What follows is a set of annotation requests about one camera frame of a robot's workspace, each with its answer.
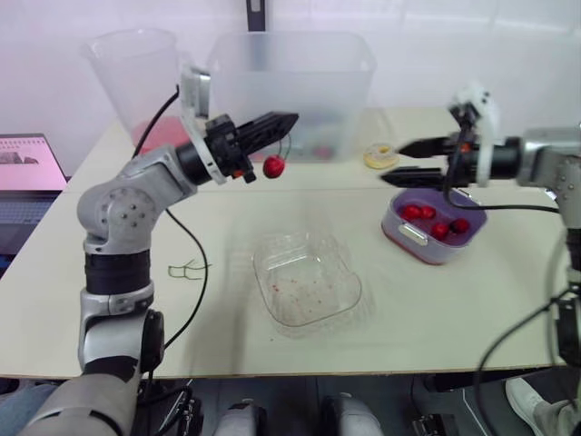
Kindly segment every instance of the robotic arm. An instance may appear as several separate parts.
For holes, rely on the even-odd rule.
[[[205,139],[186,120],[191,143],[137,156],[81,197],[77,214],[87,231],[78,349],[83,375],[59,387],[22,435],[130,434],[139,381],[163,357],[163,317],[150,309],[153,227],[167,207],[211,179],[254,181],[248,155],[282,139],[297,119],[269,113],[236,127],[222,115],[206,124]]]
[[[529,130],[523,137],[508,137],[495,145],[497,107],[490,93],[477,84],[460,92],[449,111],[460,126],[459,134],[422,139],[399,151],[415,158],[446,155],[448,172],[402,167],[382,179],[399,187],[442,189],[445,196],[451,187],[486,186],[489,179],[516,179],[521,186],[555,193],[567,231],[570,265],[566,277],[572,295],[557,303],[557,344],[565,362],[581,367],[581,130]]]

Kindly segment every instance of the white table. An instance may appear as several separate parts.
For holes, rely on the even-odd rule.
[[[397,143],[454,129],[443,111],[390,111],[388,118]],[[366,113],[359,145],[381,131],[382,119]],[[130,153],[129,139],[114,124],[0,281],[0,374],[78,374],[84,231],[75,208],[81,193],[114,176]],[[558,216],[491,212],[465,253],[448,265],[428,266],[383,236],[379,222],[398,190],[378,174],[365,168],[360,156],[346,163],[290,164],[279,180],[259,176],[248,186],[207,183],[175,205],[175,214],[201,239],[212,267],[198,316],[167,351],[156,375],[470,370],[502,331],[543,302],[548,252],[561,229]],[[482,203],[551,204],[540,190],[505,183],[473,194]],[[274,212],[278,206],[281,213]],[[348,247],[375,309],[366,322],[346,330],[291,339],[277,333],[263,306],[251,267],[252,245],[267,228],[288,229],[311,223],[313,216]],[[524,234],[529,237],[519,238]],[[191,258],[200,259],[193,243],[162,216],[153,235],[152,276],[154,307],[164,313],[168,337],[188,317],[202,281],[170,278],[167,267]],[[508,340],[491,362],[496,368],[543,364],[541,320]]]

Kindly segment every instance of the translucent plastic bin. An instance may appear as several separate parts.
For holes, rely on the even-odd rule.
[[[465,206],[478,205],[466,195],[456,191],[452,191],[450,197],[454,203]],[[432,220],[408,222],[399,215],[401,209],[407,204],[432,206],[437,211],[436,217]],[[429,229],[434,223],[451,223],[457,218],[468,220],[470,227],[467,232],[451,234],[445,242],[439,241],[429,234]],[[486,221],[486,212],[458,209],[448,204],[440,191],[408,189],[391,200],[388,211],[381,221],[381,228],[393,242],[404,250],[425,263],[438,265],[449,262],[462,253]]]
[[[265,237],[254,271],[266,308],[278,330],[298,337],[344,323],[341,315],[361,298],[361,283],[337,243],[316,233]]]
[[[269,111],[296,112],[290,159],[340,159],[354,149],[353,135],[375,66],[365,41],[353,34],[224,35],[208,60],[212,112],[227,113],[236,124]],[[283,141],[284,153],[287,145]],[[277,150],[274,144],[252,158]]]
[[[98,36],[83,49],[137,145],[147,124],[175,93],[179,56],[175,36],[160,29],[131,29]],[[189,141],[173,104],[150,132],[143,153],[163,144]]]

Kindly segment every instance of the person's leg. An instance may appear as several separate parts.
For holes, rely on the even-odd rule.
[[[571,436],[581,421],[581,413],[568,401],[550,404],[523,379],[507,381],[506,391],[510,406],[535,436]]]
[[[52,384],[41,384],[17,391],[0,405],[0,429],[3,436],[15,436],[33,418],[46,399],[56,389]]]
[[[321,436],[383,436],[378,419],[362,401],[341,393],[320,406]]]
[[[580,421],[579,412],[569,401],[554,404],[543,401],[536,406],[534,416],[541,431],[547,436],[571,436]]]
[[[252,400],[234,404],[220,418],[213,436],[264,436],[266,411]]]

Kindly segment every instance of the plastic cup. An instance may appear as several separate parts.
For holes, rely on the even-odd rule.
[[[98,36],[83,49],[123,126],[137,145],[160,107],[175,93],[179,55],[175,36],[160,29],[131,29]],[[189,141],[179,105],[169,107],[150,132],[142,153]]]

